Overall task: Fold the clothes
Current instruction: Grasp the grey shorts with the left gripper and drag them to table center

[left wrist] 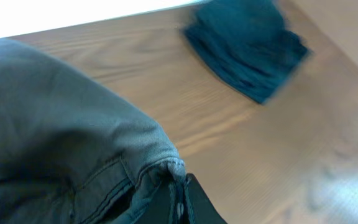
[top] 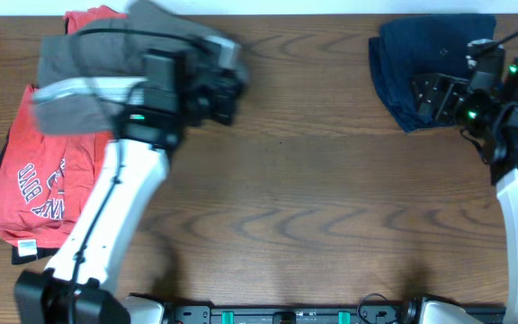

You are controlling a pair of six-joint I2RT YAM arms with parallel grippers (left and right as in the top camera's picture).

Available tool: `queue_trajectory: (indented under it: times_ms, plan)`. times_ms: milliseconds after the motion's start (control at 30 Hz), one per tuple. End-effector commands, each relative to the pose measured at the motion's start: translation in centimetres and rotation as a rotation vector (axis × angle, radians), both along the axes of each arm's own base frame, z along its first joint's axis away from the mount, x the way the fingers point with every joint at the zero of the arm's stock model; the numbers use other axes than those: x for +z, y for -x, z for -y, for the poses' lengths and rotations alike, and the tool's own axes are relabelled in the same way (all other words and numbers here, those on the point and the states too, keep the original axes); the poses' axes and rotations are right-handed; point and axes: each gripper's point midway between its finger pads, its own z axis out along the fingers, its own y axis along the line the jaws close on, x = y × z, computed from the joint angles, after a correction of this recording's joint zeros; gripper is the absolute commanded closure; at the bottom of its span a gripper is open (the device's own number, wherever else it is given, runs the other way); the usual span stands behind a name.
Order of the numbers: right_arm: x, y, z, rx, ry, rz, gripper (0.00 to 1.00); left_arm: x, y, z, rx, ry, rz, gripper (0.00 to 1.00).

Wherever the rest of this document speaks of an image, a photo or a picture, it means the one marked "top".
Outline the grey shorts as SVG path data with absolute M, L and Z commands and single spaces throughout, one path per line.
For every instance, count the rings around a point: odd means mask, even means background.
M 125 124 L 133 122 L 149 131 L 180 135 L 189 125 L 143 104 L 143 56 L 151 49 L 197 49 L 218 65 L 218 48 L 204 41 L 210 35 L 231 39 L 153 1 L 136 1 L 123 18 L 100 19 L 71 34 L 44 38 L 37 73 L 40 88 L 33 96 L 38 128 L 53 135 L 121 134 Z M 248 73 L 240 52 L 237 68 L 230 71 L 244 83 L 244 92 Z

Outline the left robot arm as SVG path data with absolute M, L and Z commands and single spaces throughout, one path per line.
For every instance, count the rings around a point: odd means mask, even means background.
M 188 126 L 229 125 L 246 86 L 239 46 L 219 37 L 195 49 L 149 50 L 142 76 L 78 76 L 44 86 L 39 115 L 92 111 L 99 121 L 67 133 L 110 131 L 100 177 L 75 227 L 40 273 L 20 274 L 14 297 L 24 323 L 164 323 L 165 305 L 115 298 L 121 264 Z

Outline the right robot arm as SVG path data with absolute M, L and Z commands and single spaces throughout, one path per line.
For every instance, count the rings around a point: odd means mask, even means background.
M 503 67 L 497 55 L 483 58 L 470 78 L 441 73 L 411 78 L 422 117 L 460 127 L 489 167 L 503 214 L 508 264 L 505 323 L 518 323 L 518 57 Z

